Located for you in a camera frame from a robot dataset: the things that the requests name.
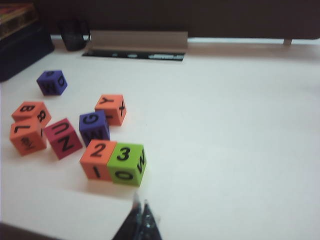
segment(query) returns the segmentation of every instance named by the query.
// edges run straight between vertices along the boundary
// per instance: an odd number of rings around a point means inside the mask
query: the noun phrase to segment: number 3
[[[123,148],[120,149],[120,151],[123,151],[121,154],[124,157],[116,156],[116,159],[118,159],[120,161],[127,160],[129,158],[130,148],[129,147],[123,147]]]

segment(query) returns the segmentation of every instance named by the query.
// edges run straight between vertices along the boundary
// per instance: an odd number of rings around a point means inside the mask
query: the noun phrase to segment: white table
[[[61,239],[107,240],[138,192],[164,240],[320,239],[320,41],[190,41],[183,62],[53,53],[1,83],[1,220]],[[62,96],[36,79],[64,73]],[[144,144],[140,188],[88,180],[85,148],[58,160],[21,157],[12,112],[44,101],[55,123],[123,94],[127,115],[111,139]]]

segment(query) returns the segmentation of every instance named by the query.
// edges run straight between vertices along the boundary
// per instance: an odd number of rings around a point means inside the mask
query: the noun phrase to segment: green block
[[[142,144],[117,143],[107,168],[114,183],[140,186],[146,165]]]

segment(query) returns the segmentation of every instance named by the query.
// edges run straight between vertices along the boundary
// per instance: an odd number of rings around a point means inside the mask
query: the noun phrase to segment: foam block
[[[36,82],[44,96],[61,95],[68,86],[61,70],[45,71]]]
[[[127,113],[122,95],[101,95],[94,109],[96,111],[103,110],[109,125],[116,126],[122,125]]]
[[[67,118],[47,126],[44,132],[59,159],[82,148],[76,131]]]
[[[80,115],[79,131],[86,146],[91,139],[110,140],[109,125],[103,110]]]
[[[117,142],[93,139],[89,143],[80,164],[88,179],[111,181],[107,163]]]
[[[10,141],[22,156],[47,148],[47,138],[36,117],[13,123]]]
[[[51,115],[43,101],[24,101],[11,116],[16,122],[36,117],[42,128],[51,120]]]
[[[142,144],[117,143],[107,167],[114,183],[140,186],[147,159]]]

